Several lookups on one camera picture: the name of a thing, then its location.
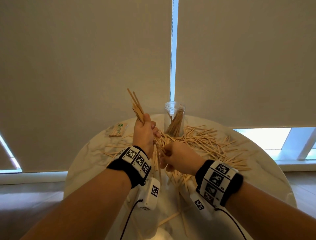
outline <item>white marble tabletop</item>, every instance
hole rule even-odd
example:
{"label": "white marble tabletop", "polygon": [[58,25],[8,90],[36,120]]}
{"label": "white marble tabletop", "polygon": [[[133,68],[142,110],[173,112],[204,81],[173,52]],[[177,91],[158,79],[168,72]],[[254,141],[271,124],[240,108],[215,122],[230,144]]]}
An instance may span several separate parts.
{"label": "white marble tabletop", "polygon": [[[152,115],[151,119],[157,123],[159,129],[163,130],[163,114]],[[123,137],[133,133],[135,120],[136,118],[131,118],[123,121],[128,123]],[[203,124],[206,125],[206,128],[215,128],[218,130],[219,135],[230,135],[231,139],[238,141],[247,140],[247,138],[240,133],[216,122],[192,116],[185,117],[185,125],[200,126]],[[115,145],[121,141],[121,138],[108,137],[112,129],[113,126],[101,131],[80,150],[69,168],[65,182],[64,198],[105,169],[111,157],[104,155],[102,151],[118,152],[121,150],[121,148],[105,149],[106,145]],[[131,137],[126,137],[123,140],[127,144],[132,143]],[[248,159],[248,165],[252,170],[241,172],[245,180],[296,207],[292,189],[285,175],[269,155],[252,141],[243,144],[242,148],[257,151],[256,154]],[[155,227],[161,220],[178,212],[175,188],[172,184],[166,185],[166,183],[167,176],[165,172],[162,171],[162,186],[158,204],[154,211],[144,211],[139,208],[135,208],[133,211],[132,216],[134,222],[136,222],[144,239],[243,239],[237,227],[223,212],[214,212],[213,219],[207,221],[202,218],[198,210],[193,207],[185,212],[189,237],[185,234],[181,215],[176,216],[159,228]],[[123,206],[106,239],[119,239],[122,232],[120,225],[125,215],[126,208]],[[243,228],[242,230],[247,239],[252,239]],[[134,229],[132,221],[129,221],[123,239],[140,239]]]}

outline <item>wrist strap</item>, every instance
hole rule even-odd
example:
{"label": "wrist strap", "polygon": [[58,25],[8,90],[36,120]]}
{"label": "wrist strap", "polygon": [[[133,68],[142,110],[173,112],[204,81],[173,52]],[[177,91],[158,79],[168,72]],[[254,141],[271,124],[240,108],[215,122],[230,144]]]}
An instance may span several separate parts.
{"label": "wrist strap", "polygon": [[107,168],[124,171],[134,188],[138,184],[145,185],[145,180],[151,170],[151,163],[140,147],[132,146],[120,151]]}
{"label": "wrist strap", "polygon": [[236,193],[243,176],[220,161],[207,160],[196,173],[196,191],[213,207],[225,206],[229,197]]}

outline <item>hand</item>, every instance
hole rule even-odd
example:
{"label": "hand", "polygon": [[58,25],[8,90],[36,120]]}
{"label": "hand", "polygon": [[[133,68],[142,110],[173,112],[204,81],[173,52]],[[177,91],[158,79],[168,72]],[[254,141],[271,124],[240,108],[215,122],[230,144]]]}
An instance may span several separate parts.
{"label": "hand", "polygon": [[138,119],[135,122],[133,145],[140,147],[151,158],[154,152],[154,134],[161,137],[156,127],[156,122],[152,122],[149,114],[145,113],[143,116],[144,124]]}
{"label": "hand", "polygon": [[188,145],[180,142],[172,142],[165,146],[167,156],[160,155],[160,168],[166,168],[168,172],[178,170],[184,174],[194,175],[205,163],[205,159],[197,154]]}

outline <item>left hand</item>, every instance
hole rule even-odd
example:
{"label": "left hand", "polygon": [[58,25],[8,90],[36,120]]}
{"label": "left hand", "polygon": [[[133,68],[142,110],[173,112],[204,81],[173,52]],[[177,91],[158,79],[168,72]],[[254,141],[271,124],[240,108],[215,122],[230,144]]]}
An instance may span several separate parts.
{"label": "left hand", "polygon": [[135,122],[133,146],[140,147],[151,158],[154,152],[154,134],[161,137],[156,127],[156,122],[152,122],[149,114],[145,113],[143,116],[144,124],[138,119]]}

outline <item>forearm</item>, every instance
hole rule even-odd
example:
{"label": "forearm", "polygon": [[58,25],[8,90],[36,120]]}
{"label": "forearm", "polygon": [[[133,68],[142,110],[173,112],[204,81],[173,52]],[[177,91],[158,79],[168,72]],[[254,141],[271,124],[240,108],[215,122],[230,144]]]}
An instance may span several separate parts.
{"label": "forearm", "polygon": [[316,236],[316,219],[246,182],[225,207],[255,240]]}
{"label": "forearm", "polygon": [[105,169],[64,199],[22,240],[104,239],[130,189],[125,172]]}

